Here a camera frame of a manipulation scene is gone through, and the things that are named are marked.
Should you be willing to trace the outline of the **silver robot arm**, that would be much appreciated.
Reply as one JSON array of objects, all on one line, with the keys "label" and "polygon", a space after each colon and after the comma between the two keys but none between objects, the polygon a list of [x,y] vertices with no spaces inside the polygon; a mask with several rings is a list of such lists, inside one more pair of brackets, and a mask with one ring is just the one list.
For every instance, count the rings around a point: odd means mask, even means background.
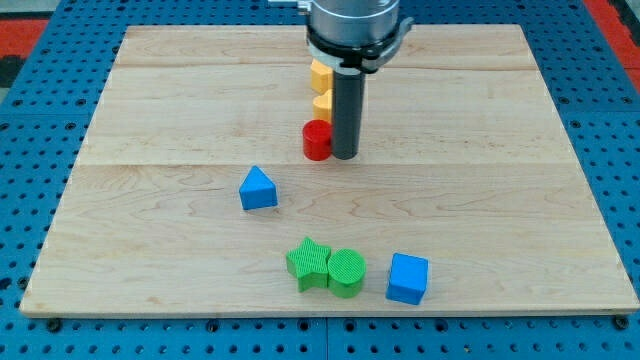
[{"label": "silver robot arm", "polygon": [[343,75],[373,74],[398,53],[415,20],[399,0],[268,0],[296,8],[306,21],[311,56]]}]

